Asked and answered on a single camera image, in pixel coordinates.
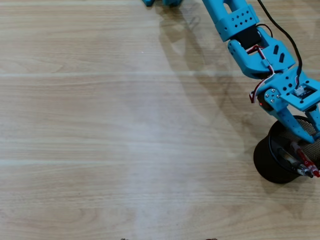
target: blue plastic bracket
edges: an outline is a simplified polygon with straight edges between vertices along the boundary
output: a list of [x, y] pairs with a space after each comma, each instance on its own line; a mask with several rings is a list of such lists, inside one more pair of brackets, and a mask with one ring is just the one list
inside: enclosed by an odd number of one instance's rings
[[[147, 7], [151, 7], [156, 0], [142, 0]], [[162, 0], [164, 6], [179, 6], [183, 0]]]

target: robotic arm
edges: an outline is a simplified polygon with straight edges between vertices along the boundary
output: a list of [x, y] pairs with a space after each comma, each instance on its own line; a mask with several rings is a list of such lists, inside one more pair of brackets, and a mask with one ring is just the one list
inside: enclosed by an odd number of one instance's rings
[[[149, 5], [155, 0], [144, 0]], [[182, 0], [162, 0], [179, 5]], [[320, 82], [293, 67], [295, 60], [286, 46], [259, 26], [252, 5], [246, 0], [202, 0], [215, 28], [244, 75], [261, 80], [249, 97], [278, 119], [294, 135], [308, 143], [320, 138]], [[317, 134], [311, 136], [288, 110], [291, 105], [304, 112]]]

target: wood grain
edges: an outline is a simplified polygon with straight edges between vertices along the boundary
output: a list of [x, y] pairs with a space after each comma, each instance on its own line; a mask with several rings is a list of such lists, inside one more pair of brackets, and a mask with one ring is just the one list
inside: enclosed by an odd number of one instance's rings
[[[264, 2], [319, 79], [319, 1]], [[1, 240], [319, 239], [317, 179], [254, 167], [275, 120], [200, 0], [0, 9]]]

